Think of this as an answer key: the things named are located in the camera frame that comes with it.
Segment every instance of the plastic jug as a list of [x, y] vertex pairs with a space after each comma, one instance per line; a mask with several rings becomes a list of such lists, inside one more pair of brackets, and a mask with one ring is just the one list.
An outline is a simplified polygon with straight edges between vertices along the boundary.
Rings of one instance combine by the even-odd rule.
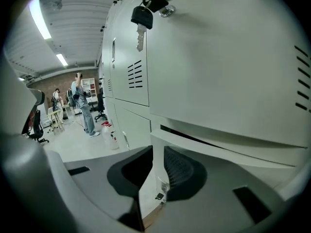
[[102, 126], [103, 126], [102, 136], [104, 138], [106, 146], [111, 150], [117, 149], [119, 146], [118, 146], [117, 138], [115, 136], [115, 130], [112, 124], [106, 121], [102, 123]]

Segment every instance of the fluorescent light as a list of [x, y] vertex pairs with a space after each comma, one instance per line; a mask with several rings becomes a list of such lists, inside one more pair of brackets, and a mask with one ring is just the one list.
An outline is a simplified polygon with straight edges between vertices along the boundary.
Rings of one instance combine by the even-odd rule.
[[68, 66], [66, 60], [64, 59], [63, 55], [60, 53], [60, 54], [57, 54], [56, 57], [59, 59], [59, 61], [63, 64], [63, 66]]
[[45, 25], [41, 9], [40, 9], [40, 0], [31, 0], [29, 3], [30, 13], [35, 21], [37, 28], [39, 29], [40, 33], [42, 34], [43, 38], [50, 39], [51, 35], [47, 26]]

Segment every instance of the brick wall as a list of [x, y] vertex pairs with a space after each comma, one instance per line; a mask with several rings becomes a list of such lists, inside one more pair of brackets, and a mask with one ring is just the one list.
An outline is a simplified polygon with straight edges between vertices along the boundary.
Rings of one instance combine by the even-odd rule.
[[[84, 79], [94, 78], [95, 79], [95, 88], [96, 93], [99, 93], [99, 84], [98, 84], [98, 70], [90, 69], [90, 70], [82, 70], [82, 75]], [[56, 88], [60, 90], [60, 96], [63, 98], [64, 103], [67, 104], [66, 101], [66, 92], [69, 88], [71, 88], [71, 83], [75, 81], [75, 75], [77, 72], [67, 72], [64, 74], [60, 74], [57, 76], [50, 77], [48, 79], [40, 80], [28, 85], [28, 88], [36, 89], [43, 91], [45, 93], [45, 97], [48, 100], [49, 107], [52, 107], [51, 98], [53, 92]]]

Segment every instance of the backpack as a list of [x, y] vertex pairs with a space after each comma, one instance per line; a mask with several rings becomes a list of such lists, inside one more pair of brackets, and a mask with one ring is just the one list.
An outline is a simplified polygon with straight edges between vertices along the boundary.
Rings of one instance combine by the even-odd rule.
[[71, 88], [66, 92], [66, 100], [69, 106], [76, 106], [76, 101], [73, 99]]
[[53, 108], [53, 111], [57, 111], [57, 101], [56, 101], [56, 98], [54, 97], [54, 93], [53, 93], [53, 96], [51, 98], [51, 103], [52, 103], [52, 108]]

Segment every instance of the man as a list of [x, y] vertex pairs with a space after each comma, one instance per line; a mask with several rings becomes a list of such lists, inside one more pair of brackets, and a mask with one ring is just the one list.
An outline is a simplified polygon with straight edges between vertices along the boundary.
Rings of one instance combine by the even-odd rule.
[[82, 111], [85, 132], [89, 134], [89, 137], [98, 136], [100, 133], [94, 131], [94, 121], [88, 108], [86, 92], [83, 90], [83, 87], [81, 85], [81, 79], [82, 73], [78, 72], [76, 74], [76, 81], [72, 82], [71, 84], [72, 95], [75, 97], [77, 108], [80, 108]]
[[57, 109], [60, 110], [60, 112], [57, 112], [58, 118], [60, 120], [61, 123], [64, 123], [63, 121], [63, 116], [64, 116], [64, 112], [63, 112], [63, 107], [62, 107], [62, 97], [59, 96], [59, 89], [56, 88], [54, 93], [53, 93], [53, 97], [55, 98], [57, 104]]

